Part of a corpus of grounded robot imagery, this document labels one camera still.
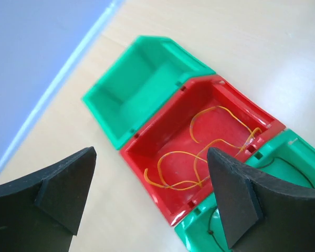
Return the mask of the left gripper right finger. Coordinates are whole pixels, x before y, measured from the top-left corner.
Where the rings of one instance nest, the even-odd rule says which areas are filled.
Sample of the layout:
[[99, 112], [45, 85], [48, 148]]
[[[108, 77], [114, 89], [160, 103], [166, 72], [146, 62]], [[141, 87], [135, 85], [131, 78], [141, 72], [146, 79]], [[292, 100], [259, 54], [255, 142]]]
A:
[[208, 170], [228, 248], [315, 251], [315, 189], [238, 161], [218, 148]]

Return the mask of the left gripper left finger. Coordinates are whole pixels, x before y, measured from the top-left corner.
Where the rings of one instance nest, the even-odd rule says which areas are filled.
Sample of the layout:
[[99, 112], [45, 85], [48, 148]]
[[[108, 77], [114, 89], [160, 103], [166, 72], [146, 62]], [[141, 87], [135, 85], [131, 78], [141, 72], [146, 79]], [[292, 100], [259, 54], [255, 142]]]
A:
[[0, 251], [68, 251], [96, 167], [94, 147], [0, 185]]

